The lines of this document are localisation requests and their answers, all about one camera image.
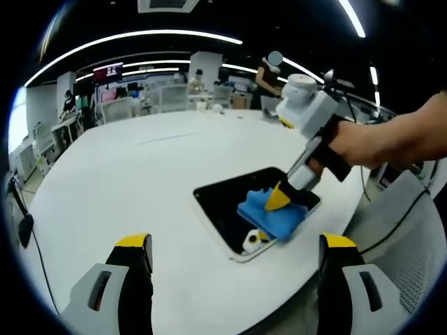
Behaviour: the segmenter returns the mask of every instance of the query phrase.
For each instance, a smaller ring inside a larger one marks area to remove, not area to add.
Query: ceiling light
[[[231,64],[222,64],[223,68],[233,68],[235,70],[241,70],[251,73],[258,73],[257,70],[254,70],[253,68],[245,68],[244,66],[237,66],[237,65],[231,65]]]
[[[250,73],[258,73],[257,70],[254,70],[253,68],[245,68],[244,66],[238,66],[238,65],[231,65],[231,64],[222,64],[223,68],[233,68],[235,70],[241,70],[241,71],[246,71],[246,72],[250,72]],[[282,78],[282,77],[278,77],[279,81],[282,82],[288,82],[288,80],[286,78]]]
[[[343,6],[344,11],[349,16],[349,19],[354,26],[354,29],[357,31],[357,35],[361,38],[365,38],[365,31],[363,30],[363,27],[357,17],[356,12],[354,12],[354,9],[352,8],[351,4],[348,0],[338,0],[340,4]]]
[[[149,70],[137,70],[137,71],[125,72],[125,73],[123,73],[123,75],[138,75],[140,73],[178,71],[178,70],[179,70],[179,68],[151,68]]]
[[[88,75],[83,75],[82,77],[79,77],[76,79],[76,82],[79,82],[80,80],[83,80],[85,78],[91,77],[93,75],[93,73],[89,73]]]
[[[190,64],[191,61],[180,61],[180,60],[169,60],[169,61],[140,61],[138,63],[124,64],[123,68],[128,68],[130,66],[139,65],[150,65],[150,64]]]
[[[374,84],[374,85],[378,85],[379,84],[379,79],[378,79],[378,77],[377,77],[377,70],[376,70],[376,68],[375,67],[373,67],[373,66],[371,66],[370,68],[369,68],[369,70],[371,71],[371,79],[372,79],[372,83]]]
[[[301,66],[300,64],[297,64],[294,61],[291,61],[290,59],[288,59],[286,57],[284,57],[282,60],[283,60],[284,63],[287,63],[288,65],[292,65],[294,68],[297,68],[298,70],[301,70],[302,72],[306,73],[307,75],[310,75],[317,82],[320,82],[321,84],[324,83],[323,79],[321,79],[315,73],[310,72],[309,70],[307,70],[305,67]]]
[[[123,62],[100,66],[99,68],[94,68],[93,72],[95,72],[97,70],[102,70],[103,68],[111,68],[112,66],[119,66],[119,65],[123,65]]]
[[[134,37],[134,36],[146,36],[146,35],[188,35],[188,36],[200,36],[200,37],[206,37],[206,38],[213,38],[216,40],[222,40],[229,43],[235,43],[238,45],[242,44],[241,40],[237,40],[235,38],[230,38],[222,35],[216,35],[215,33],[203,33],[201,31],[192,31],[192,30],[175,30],[175,29],[158,29],[158,30],[142,30],[142,31],[132,31],[130,33],[119,33],[117,35],[108,36],[104,38],[100,38],[98,40],[94,40],[92,42],[86,43],[84,45],[81,45],[71,51],[66,52],[65,54],[57,57],[56,59],[53,59],[50,63],[42,67],[39,71],[37,71],[31,78],[28,79],[28,81],[25,83],[25,86],[29,86],[39,75],[44,73],[46,70],[51,68],[53,65],[59,63],[61,60],[65,59],[68,56],[71,56],[72,54],[75,54],[76,52],[79,52],[83,49],[87,49],[88,47],[92,47],[94,45],[98,45],[104,42],[108,42],[110,40],[117,40],[119,38],[127,38],[127,37]]]
[[[380,106],[380,94],[378,91],[374,92],[374,97],[376,98],[376,105]]]

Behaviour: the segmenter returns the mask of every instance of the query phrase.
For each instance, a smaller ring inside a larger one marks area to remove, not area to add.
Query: desk
[[[244,264],[213,240],[193,190],[270,166],[287,171],[305,142],[299,132],[259,119],[199,112],[87,131],[56,162],[30,207],[59,310],[118,240],[148,232],[154,334],[233,335],[266,318],[317,270],[318,236],[346,229],[362,196],[360,169],[343,184],[325,171],[314,189],[322,204],[298,234]],[[22,258],[50,305],[33,239]]]
[[[249,93],[233,93],[231,99],[233,100],[233,108],[248,110],[250,108],[251,99],[253,94]]]
[[[190,101],[192,100],[211,100],[212,99],[212,94],[208,94],[208,93],[203,93],[203,94],[189,94],[188,95],[188,99]]]

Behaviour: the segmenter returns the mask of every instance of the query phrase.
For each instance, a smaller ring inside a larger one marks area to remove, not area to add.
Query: blue cloth
[[[247,200],[237,206],[237,213],[252,225],[266,232],[269,238],[287,241],[292,237],[297,226],[304,221],[307,208],[288,204],[276,211],[266,211],[265,203],[272,191],[272,188],[267,192],[249,191]]]

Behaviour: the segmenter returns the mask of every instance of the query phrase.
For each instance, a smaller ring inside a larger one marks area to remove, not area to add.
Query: office chair
[[[104,124],[133,117],[131,99],[132,97],[118,98],[117,100],[101,103],[101,114]]]
[[[211,105],[220,104],[223,108],[231,108],[232,87],[213,86]]]
[[[166,85],[158,88],[159,113],[185,111],[188,105],[188,86]]]
[[[368,207],[354,215],[345,235],[363,251],[382,240],[424,191],[404,171]],[[430,194],[424,193],[398,228],[383,243],[363,254],[399,288],[400,303],[409,316],[432,289],[447,260],[444,228]]]

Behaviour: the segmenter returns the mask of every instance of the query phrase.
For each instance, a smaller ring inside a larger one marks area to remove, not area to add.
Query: mesh chair back
[[[159,88],[159,112],[177,112],[186,110],[188,104],[188,86],[184,84],[167,85]]]
[[[120,98],[102,104],[101,109],[104,123],[108,124],[110,122],[130,119],[132,113],[129,99],[132,98]]]

